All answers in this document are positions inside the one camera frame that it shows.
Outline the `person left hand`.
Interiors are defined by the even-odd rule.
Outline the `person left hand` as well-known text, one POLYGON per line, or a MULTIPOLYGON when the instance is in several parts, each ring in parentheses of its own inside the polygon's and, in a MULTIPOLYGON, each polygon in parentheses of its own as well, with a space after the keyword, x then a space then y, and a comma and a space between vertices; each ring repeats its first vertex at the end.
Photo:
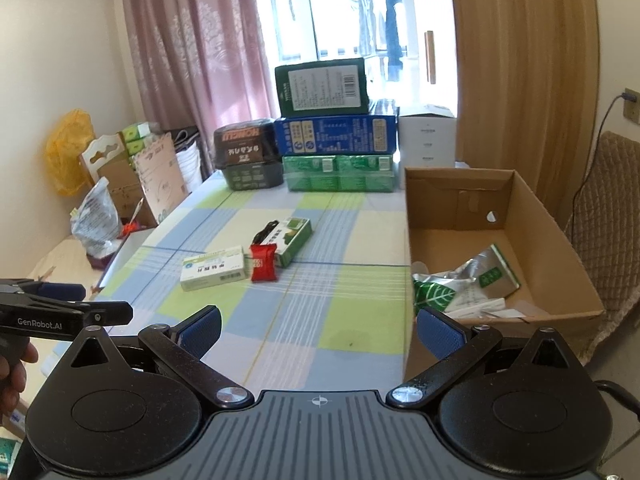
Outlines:
POLYGON ((36 347, 29 341, 21 359, 10 365, 4 356, 0 360, 1 414, 10 416, 17 408, 20 394, 25 390, 27 373, 25 363, 34 364, 39 359, 36 347))

